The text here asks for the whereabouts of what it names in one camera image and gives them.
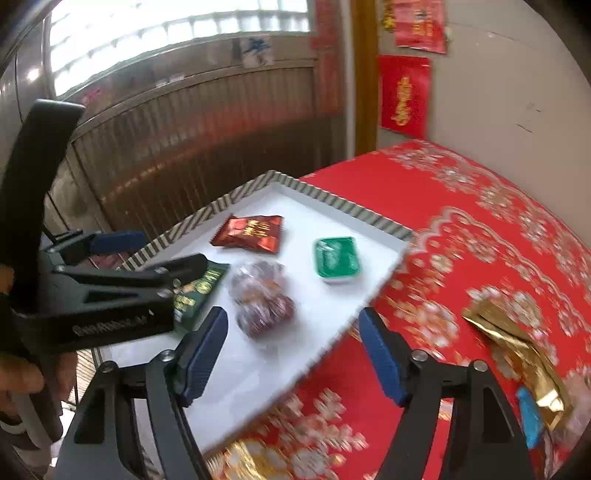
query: red poster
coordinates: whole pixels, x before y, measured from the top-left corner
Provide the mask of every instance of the red poster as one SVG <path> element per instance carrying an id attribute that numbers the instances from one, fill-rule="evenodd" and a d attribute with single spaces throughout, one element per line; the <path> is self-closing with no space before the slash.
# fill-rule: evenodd
<path id="1" fill-rule="evenodd" d="M 395 0 L 396 45 L 447 53 L 443 0 Z"/>
<path id="2" fill-rule="evenodd" d="M 431 63 L 424 57 L 379 56 L 382 122 L 388 130 L 425 138 Z"/>

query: green snack packet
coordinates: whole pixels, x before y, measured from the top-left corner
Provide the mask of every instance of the green snack packet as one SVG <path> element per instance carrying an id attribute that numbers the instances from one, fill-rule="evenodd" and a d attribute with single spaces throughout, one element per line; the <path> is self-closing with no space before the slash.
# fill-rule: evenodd
<path id="1" fill-rule="evenodd" d="M 361 271 L 355 240 L 350 236 L 320 238 L 314 244 L 316 273 L 326 283 L 343 283 Z"/>
<path id="2" fill-rule="evenodd" d="M 174 320 L 177 326 L 189 332 L 193 331 L 199 313 L 228 268 L 229 264 L 208 260 L 205 275 L 175 290 L 177 295 L 174 298 Z"/>

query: window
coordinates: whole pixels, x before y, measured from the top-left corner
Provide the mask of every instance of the window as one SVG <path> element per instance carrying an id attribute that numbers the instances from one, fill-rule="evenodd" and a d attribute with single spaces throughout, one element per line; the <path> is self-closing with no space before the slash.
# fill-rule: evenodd
<path id="1" fill-rule="evenodd" d="M 56 95 L 148 51 L 266 31 L 310 31 L 307 0 L 63 0 L 49 32 Z"/>

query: green plastic container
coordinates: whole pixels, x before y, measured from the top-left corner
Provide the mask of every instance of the green plastic container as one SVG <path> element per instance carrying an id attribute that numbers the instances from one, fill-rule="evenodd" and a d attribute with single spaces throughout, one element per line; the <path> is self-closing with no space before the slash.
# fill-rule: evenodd
<path id="1" fill-rule="evenodd" d="M 355 239 L 351 236 L 320 238 L 314 244 L 316 273 L 326 283 L 344 283 L 361 272 Z"/>

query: corrugated metal panel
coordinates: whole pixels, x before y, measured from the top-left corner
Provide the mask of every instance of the corrugated metal panel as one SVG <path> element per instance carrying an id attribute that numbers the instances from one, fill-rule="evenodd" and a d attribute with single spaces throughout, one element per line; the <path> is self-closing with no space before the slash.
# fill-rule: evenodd
<path id="1" fill-rule="evenodd" d="M 95 374 L 95 364 L 92 360 L 92 353 L 90 350 L 79 350 L 78 351 L 78 366 L 76 367 L 76 380 L 78 382 L 78 400 L 82 399 L 82 396 L 86 392 L 90 380 Z M 74 389 L 70 392 L 68 402 L 76 404 L 76 395 Z"/>
<path id="2" fill-rule="evenodd" d="M 68 228 L 89 231 L 102 229 L 84 201 L 66 162 L 60 165 L 51 187 L 50 199 L 46 200 L 46 224 L 52 233 L 63 233 Z"/>
<path id="3" fill-rule="evenodd" d="M 242 59 L 240 55 L 236 55 L 238 38 L 204 40 L 203 43 L 171 46 L 169 51 L 134 61 L 123 69 L 115 66 L 109 74 L 65 100 L 87 104 L 83 116 L 83 121 L 86 121 L 114 105 L 152 90 L 155 85 L 169 81 L 171 76 L 188 78 L 212 69 L 242 67 Z M 273 32 L 272 43 L 275 62 L 317 58 L 317 52 L 312 48 L 307 35 Z"/>
<path id="4" fill-rule="evenodd" d="M 0 77 L 0 171 L 2 175 L 12 152 L 12 145 L 21 129 L 15 72 L 16 57 L 13 57 Z"/>
<path id="5" fill-rule="evenodd" d="M 25 119 L 38 98 L 46 98 L 50 81 L 43 68 L 43 22 L 24 38 L 17 51 L 18 106 Z"/>
<path id="6" fill-rule="evenodd" d="M 262 70 L 131 106 L 73 148 L 111 226 L 153 238 L 267 170 L 329 164 L 314 112 L 311 67 Z"/>

